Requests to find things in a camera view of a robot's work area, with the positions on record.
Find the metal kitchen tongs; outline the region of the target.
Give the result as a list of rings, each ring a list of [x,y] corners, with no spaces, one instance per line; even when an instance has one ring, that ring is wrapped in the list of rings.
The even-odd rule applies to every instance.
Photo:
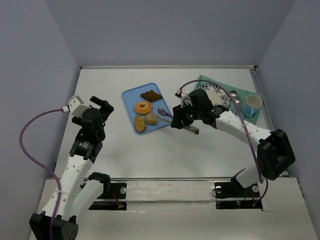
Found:
[[[150,112],[149,113],[152,120],[161,121],[164,123],[168,123],[169,125],[172,123],[172,120],[174,119],[174,116],[165,111],[163,108],[158,108],[157,113]],[[182,129],[189,131],[195,135],[199,135],[200,130],[197,127],[194,127],[192,125],[190,126],[184,126]]]

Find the oval seeded bread roll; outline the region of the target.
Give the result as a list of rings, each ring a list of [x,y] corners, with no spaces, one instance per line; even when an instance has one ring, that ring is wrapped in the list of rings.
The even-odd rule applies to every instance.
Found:
[[[138,133],[142,133],[146,130],[146,123],[144,118],[141,115],[136,115],[134,117],[133,124],[134,124],[135,131]]]

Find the round yellow bun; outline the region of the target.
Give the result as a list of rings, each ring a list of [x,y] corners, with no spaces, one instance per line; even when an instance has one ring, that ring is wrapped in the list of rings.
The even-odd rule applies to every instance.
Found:
[[[158,115],[154,112],[150,112],[146,115],[146,122],[149,125],[155,125],[158,122]]]

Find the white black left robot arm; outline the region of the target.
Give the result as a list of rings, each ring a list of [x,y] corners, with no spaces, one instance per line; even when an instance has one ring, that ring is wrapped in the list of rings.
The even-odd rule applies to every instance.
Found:
[[[114,111],[106,101],[95,96],[86,105],[74,95],[63,107],[72,122],[80,126],[69,152],[62,177],[56,178],[57,187],[40,213],[34,213],[29,225],[37,240],[74,240],[79,232],[78,221],[92,203],[111,188],[110,176],[94,172],[87,180],[85,175],[93,166],[106,138],[105,122]]]

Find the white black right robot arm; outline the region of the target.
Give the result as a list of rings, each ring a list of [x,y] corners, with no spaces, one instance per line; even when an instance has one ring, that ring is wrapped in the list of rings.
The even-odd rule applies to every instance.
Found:
[[[258,127],[222,105],[213,105],[203,89],[191,92],[179,89],[175,95],[180,99],[180,104],[173,108],[172,128],[186,129],[194,121],[202,121],[250,147],[254,165],[244,168],[231,179],[233,188],[246,189],[263,180],[274,181],[296,161],[289,138],[283,130]]]

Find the blue floral plate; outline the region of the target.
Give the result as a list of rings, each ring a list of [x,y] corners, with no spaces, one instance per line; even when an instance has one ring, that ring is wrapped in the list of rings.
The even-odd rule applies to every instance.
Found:
[[[208,98],[211,100],[213,106],[221,105],[225,108],[230,107],[231,98],[218,86],[212,83],[206,83],[199,85],[195,89],[204,90],[207,93]]]

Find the metal spoon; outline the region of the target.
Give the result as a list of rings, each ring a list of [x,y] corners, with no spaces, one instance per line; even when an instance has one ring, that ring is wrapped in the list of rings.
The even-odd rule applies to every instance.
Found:
[[[229,93],[232,98],[236,98],[238,96],[238,93],[235,90],[231,90]]]

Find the orange glazed donut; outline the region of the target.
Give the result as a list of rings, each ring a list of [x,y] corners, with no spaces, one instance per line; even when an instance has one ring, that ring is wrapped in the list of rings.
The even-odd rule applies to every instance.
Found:
[[[152,109],[153,105],[149,101],[140,101],[134,106],[134,111],[138,115],[147,115]]]

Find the green cloth mat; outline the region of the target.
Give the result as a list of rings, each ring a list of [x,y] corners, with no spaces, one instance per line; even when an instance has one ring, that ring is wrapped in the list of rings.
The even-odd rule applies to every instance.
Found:
[[[261,99],[262,99],[262,102],[263,102],[263,98],[260,94],[258,93],[254,93],[254,92],[251,92],[251,91],[247,91],[247,90],[244,90],[244,89],[241,89],[241,88],[237,88],[237,87],[234,87],[234,86],[231,86],[231,85],[228,85],[228,84],[224,84],[224,83],[221,83],[221,82],[218,82],[218,81],[215,81],[209,77],[206,77],[204,75],[200,75],[198,77],[199,79],[199,82],[196,84],[195,86],[195,90],[196,90],[196,87],[200,86],[200,85],[203,85],[203,84],[207,84],[207,83],[210,83],[209,81],[211,82],[214,82],[215,84],[218,84],[219,86],[223,87],[227,92],[230,93],[230,91],[236,91],[237,92],[237,97],[236,98],[233,98],[231,97],[232,99],[242,99],[242,100],[245,100],[249,95],[257,95],[259,96]],[[233,112],[235,115],[239,115],[238,114],[238,111],[237,111],[237,108],[235,107],[233,101],[231,100],[231,103],[230,103],[230,106],[228,108],[231,112]],[[257,123],[257,119],[258,119],[258,116],[260,114],[260,109],[257,111],[257,113],[255,113],[252,117],[246,117],[245,115],[243,115],[243,118],[244,120],[246,120],[247,122],[255,125]]]

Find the dark brown croissant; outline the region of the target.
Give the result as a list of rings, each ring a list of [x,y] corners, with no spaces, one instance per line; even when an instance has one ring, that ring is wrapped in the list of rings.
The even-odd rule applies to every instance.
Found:
[[[159,93],[155,92],[154,90],[149,90],[146,91],[144,93],[141,93],[140,96],[147,100],[150,103],[153,103],[155,101],[161,100],[163,98],[162,95],[160,95]]]

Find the light blue mug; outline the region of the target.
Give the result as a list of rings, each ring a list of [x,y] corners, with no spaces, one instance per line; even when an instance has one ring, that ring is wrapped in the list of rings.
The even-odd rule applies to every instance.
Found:
[[[241,105],[241,112],[250,118],[262,107],[263,100],[258,95],[249,95]]]

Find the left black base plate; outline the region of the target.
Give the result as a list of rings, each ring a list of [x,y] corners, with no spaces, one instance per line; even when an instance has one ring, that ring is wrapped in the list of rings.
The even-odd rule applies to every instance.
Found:
[[[127,210],[127,183],[112,182],[110,190],[103,193],[91,204],[92,211],[126,211]]]

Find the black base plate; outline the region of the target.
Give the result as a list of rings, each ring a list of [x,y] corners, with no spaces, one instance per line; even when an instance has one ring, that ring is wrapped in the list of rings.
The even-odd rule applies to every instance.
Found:
[[[217,210],[263,209],[258,184],[234,190],[231,182],[215,182],[211,192]]]
[[[127,183],[112,182],[110,190],[103,193],[91,204],[92,211],[126,211],[127,210]]]

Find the aluminium front rail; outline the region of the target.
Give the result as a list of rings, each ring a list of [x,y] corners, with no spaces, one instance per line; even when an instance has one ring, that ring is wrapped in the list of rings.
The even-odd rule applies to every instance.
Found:
[[[113,182],[128,181],[229,181],[230,176],[224,177],[111,177]]]

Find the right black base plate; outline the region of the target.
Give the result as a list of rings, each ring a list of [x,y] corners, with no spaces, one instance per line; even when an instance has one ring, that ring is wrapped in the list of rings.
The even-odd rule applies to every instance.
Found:
[[[263,209],[258,184],[234,190],[231,182],[215,182],[211,192],[217,210]]]

